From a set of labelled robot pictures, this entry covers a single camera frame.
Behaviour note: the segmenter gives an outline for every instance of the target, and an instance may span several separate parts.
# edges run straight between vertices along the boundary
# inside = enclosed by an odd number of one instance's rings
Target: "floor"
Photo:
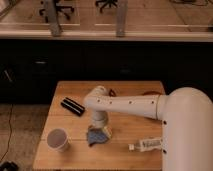
[[[126,16],[127,31],[208,31],[213,24],[213,3],[209,0],[196,0],[196,5],[176,4],[174,0],[130,0]],[[59,13],[63,29],[72,30],[114,30],[116,8],[106,8],[103,13],[95,7],[95,0],[66,0],[61,5],[72,5],[75,12],[71,19]],[[4,17],[0,18],[1,29],[48,29],[44,17],[39,16],[43,8],[40,0],[19,0]]]
[[[19,171],[31,171],[44,123],[48,114],[47,104],[0,104],[0,160],[13,161]]]

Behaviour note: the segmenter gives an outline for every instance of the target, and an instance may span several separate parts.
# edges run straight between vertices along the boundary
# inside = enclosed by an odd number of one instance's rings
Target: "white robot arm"
[[[103,86],[84,99],[92,121],[104,127],[106,111],[162,120],[163,171],[213,171],[213,105],[200,90],[180,88],[170,95],[109,97]]]

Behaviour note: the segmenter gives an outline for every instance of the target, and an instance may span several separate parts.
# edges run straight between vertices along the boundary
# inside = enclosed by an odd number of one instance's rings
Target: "paper cup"
[[[67,134],[63,129],[57,128],[49,132],[47,144],[50,148],[63,152],[69,147]]]

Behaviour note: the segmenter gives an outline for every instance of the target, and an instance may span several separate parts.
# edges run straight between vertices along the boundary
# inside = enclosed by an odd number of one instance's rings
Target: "table top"
[[[108,112],[112,138],[105,144],[88,146],[86,132],[91,125],[91,112],[78,117],[60,105],[69,97],[83,105],[83,98],[96,86],[113,89],[117,96],[136,96],[146,92],[164,94],[160,81],[60,81],[58,82],[45,127],[34,160],[34,170],[161,170],[160,150],[129,151],[128,144],[139,139],[162,136],[161,121],[125,113]],[[67,131],[70,148],[59,153],[48,148],[50,130]]]

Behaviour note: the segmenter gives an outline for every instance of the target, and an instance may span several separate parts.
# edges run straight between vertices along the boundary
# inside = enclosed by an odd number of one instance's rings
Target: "office chair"
[[[63,13],[64,16],[66,17],[66,19],[69,20],[69,19],[70,19],[70,16],[69,16],[67,13],[65,13],[65,12],[63,11],[63,9],[70,9],[71,12],[74,12],[74,8],[73,8],[72,6],[60,6],[60,5],[58,5],[58,3],[59,3],[60,0],[53,0],[53,1],[54,1],[54,5],[55,5],[56,11],[57,11],[57,12]],[[44,8],[40,9],[40,10],[39,10],[39,15],[40,15],[40,16],[43,16],[43,15],[44,15],[44,11],[45,11]],[[45,22],[48,23],[48,17],[47,17],[47,16],[45,16]]]
[[[109,5],[109,7],[111,8],[112,5],[114,5],[115,7],[117,7],[116,2],[118,2],[118,0],[96,0],[95,1],[95,6],[98,7],[99,3],[103,3],[103,5],[100,7],[100,13],[103,12],[103,9]]]

